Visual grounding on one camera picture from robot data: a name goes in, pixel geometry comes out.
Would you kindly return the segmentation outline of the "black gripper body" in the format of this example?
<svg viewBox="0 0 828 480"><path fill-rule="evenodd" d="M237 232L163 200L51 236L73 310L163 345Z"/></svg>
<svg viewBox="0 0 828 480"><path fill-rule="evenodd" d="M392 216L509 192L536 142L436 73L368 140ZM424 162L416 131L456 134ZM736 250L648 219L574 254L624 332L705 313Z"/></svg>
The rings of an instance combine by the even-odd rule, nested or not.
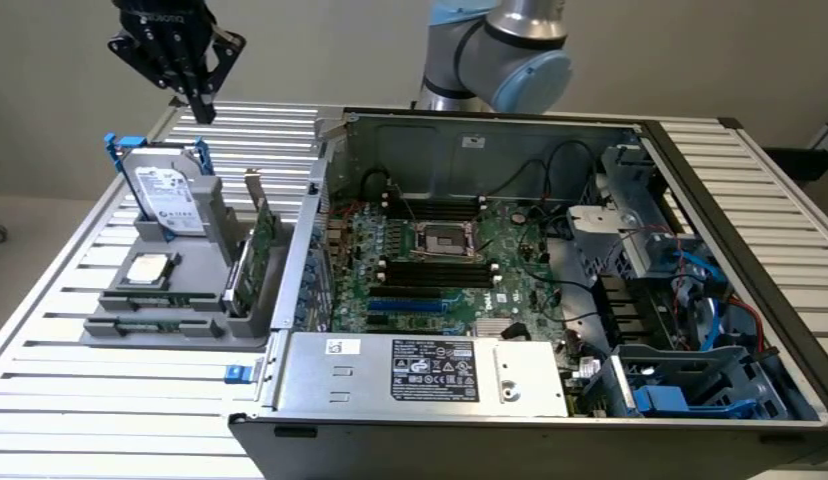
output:
<svg viewBox="0 0 828 480"><path fill-rule="evenodd" d="M121 31L141 40L146 31L157 36L179 34L190 54L205 71L206 54L217 24L205 1L114 1L119 13Z"/></svg>

